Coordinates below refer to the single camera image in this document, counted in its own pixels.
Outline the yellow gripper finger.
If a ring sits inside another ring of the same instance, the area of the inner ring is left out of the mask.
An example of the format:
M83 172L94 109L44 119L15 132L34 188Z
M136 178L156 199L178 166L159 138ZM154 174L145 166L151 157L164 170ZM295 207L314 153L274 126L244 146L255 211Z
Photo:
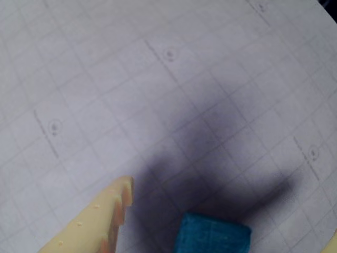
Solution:
M114 180L39 252L115 252L126 208L133 203L133 190L133 177Z
M337 253L337 231L334 232L333 236L324 246L321 253Z

